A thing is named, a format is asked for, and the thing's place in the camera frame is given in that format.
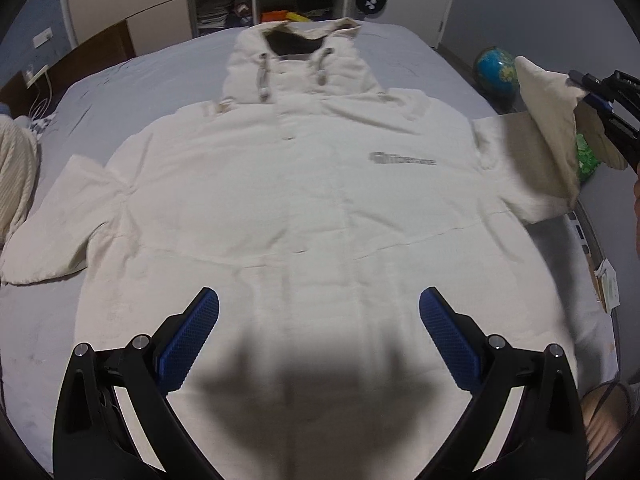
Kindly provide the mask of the cream hooded jacket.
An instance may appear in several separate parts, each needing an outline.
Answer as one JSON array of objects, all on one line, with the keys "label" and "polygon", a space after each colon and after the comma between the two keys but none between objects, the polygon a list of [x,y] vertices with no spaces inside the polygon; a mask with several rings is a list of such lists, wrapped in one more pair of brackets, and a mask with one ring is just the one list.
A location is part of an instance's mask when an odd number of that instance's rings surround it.
[{"label": "cream hooded jacket", "polygon": [[153,120],[106,162],[70,156],[43,198],[58,109],[43,133],[13,119],[39,167],[1,246],[2,288],[84,274],[73,348],[98,351],[153,333],[208,287],[230,340],[255,325],[248,381],[273,396],[293,366],[350,364],[372,386],[383,330],[411,374],[445,366],[418,315],[433,286],[514,346],[562,344],[581,392],[609,382],[613,330],[570,222],[576,136],[601,136],[586,92],[520,57],[524,110],[464,114],[441,82],[379,82],[372,39],[433,80],[437,55],[386,27],[258,25],[236,34],[219,96]]}]

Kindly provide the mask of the folded clothes on shelf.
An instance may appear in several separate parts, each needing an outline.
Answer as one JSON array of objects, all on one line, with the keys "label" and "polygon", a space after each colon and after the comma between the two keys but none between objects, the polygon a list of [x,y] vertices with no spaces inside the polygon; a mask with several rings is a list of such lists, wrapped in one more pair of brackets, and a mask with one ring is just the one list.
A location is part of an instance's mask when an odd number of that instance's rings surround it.
[{"label": "folded clothes on shelf", "polygon": [[196,5],[196,27],[203,30],[250,26],[253,9],[250,0],[204,0]]}]

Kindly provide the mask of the green shopping bag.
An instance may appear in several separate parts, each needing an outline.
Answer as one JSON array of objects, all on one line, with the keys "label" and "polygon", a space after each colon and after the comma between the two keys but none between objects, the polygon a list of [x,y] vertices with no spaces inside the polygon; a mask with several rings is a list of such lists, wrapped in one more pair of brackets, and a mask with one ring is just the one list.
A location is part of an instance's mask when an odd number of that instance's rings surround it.
[{"label": "green shopping bag", "polygon": [[578,163],[578,179],[581,184],[587,182],[593,174],[596,172],[600,165],[600,160],[597,159],[593,150],[590,148],[586,138],[582,133],[578,133],[576,136],[576,150],[577,150],[577,163]]}]

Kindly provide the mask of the blue globe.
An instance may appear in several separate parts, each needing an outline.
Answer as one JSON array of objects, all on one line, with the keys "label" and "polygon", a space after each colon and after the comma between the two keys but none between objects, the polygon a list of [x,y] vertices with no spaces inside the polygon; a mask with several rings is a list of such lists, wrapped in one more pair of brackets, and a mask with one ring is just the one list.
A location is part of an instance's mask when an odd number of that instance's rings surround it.
[{"label": "blue globe", "polygon": [[518,74],[512,54],[498,47],[480,52],[473,65],[473,76],[488,96],[513,100],[518,92]]}]

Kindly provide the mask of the light blue bed sheet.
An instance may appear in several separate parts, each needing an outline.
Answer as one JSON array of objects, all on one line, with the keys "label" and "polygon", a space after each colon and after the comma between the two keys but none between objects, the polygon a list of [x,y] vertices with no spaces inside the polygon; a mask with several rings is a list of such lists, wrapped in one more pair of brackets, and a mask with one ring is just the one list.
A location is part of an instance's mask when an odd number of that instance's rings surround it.
[{"label": "light blue bed sheet", "polygon": [[[106,162],[133,134],[180,107],[220,95],[236,32],[217,32],[134,58],[70,87],[43,138],[36,195],[66,162]],[[1,291],[1,365],[9,419],[40,464],[52,464],[55,405],[77,325],[84,274]],[[228,479],[405,479],[445,439],[465,394],[442,363],[411,374],[390,330],[375,338],[381,378],[350,364],[287,368],[273,396],[248,381],[254,324],[230,340],[222,312],[186,383],[169,400]]]}]

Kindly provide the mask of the cream knitted blanket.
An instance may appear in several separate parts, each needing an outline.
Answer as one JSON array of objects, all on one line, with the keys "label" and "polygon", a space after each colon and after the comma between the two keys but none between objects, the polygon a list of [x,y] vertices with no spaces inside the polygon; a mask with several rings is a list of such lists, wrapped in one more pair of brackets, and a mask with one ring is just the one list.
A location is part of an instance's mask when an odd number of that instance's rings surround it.
[{"label": "cream knitted blanket", "polygon": [[24,222],[36,186],[39,154],[35,136],[6,115],[1,116],[1,246]]}]

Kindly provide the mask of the orange yellow toy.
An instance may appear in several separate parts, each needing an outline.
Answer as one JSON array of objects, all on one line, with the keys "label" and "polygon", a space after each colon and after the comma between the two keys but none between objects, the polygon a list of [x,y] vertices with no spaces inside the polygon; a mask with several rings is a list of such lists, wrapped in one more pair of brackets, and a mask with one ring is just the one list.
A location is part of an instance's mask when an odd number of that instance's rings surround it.
[{"label": "orange yellow toy", "polygon": [[275,10],[262,12],[260,21],[262,23],[282,21],[308,23],[310,22],[310,18],[306,18],[306,16],[294,11]]}]

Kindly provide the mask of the brown wooden headboard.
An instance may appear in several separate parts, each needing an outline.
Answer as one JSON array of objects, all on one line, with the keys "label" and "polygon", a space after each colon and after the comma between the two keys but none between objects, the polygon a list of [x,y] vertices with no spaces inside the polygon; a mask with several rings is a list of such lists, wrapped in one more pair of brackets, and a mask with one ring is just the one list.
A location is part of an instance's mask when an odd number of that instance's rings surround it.
[{"label": "brown wooden headboard", "polygon": [[[127,22],[121,21],[107,27],[47,70],[53,99],[62,98],[75,82],[135,56]],[[36,90],[26,87],[23,75],[16,73],[1,88],[1,102],[12,110],[13,115],[26,115],[36,93]]]}]

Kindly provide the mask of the white wall socket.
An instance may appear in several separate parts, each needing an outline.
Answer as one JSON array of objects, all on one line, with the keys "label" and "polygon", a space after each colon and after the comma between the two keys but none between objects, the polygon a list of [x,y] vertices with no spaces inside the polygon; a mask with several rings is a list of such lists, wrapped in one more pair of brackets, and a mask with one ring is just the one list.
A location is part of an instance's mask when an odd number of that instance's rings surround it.
[{"label": "white wall socket", "polygon": [[35,49],[38,49],[41,46],[43,46],[46,42],[51,40],[52,37],[53,37],[52,29],[48,27],[42,32],[40,32],[39,34],[37,34],[36,36],[32,37],[32,44],[34,45]]}]

